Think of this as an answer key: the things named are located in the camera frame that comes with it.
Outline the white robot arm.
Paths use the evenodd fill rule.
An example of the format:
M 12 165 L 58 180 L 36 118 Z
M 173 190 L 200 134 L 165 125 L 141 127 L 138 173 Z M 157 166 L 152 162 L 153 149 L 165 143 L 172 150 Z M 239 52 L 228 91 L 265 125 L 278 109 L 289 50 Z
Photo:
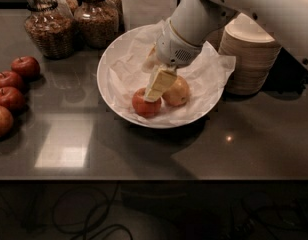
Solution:
M 174 73 L 201 53 L 210 33 L 239 14 L 254 20 L 308 70 L 308 0 L 181 0 L 142 64 L 151 74 L 145 99 L 156 101 L 172 86 L 158 69 Z M 160 83 L 162 90 L 154 91 Z

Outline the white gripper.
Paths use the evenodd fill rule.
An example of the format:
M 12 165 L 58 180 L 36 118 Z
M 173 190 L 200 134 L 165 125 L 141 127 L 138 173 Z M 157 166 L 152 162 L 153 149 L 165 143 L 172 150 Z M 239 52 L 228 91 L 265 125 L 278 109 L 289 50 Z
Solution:
M 190 65 L 201 53 L 202 46 L 192 45 L 184 41 L 173 28 L 171 20 L 167 19 L 155 46 L 152 47 L 144 63 L 143 72 L 151 72 L 144 99 L 147 102 L 157 101 L 176 81 L 175 67 L 160 65 L 161 62 L 178 68 Z

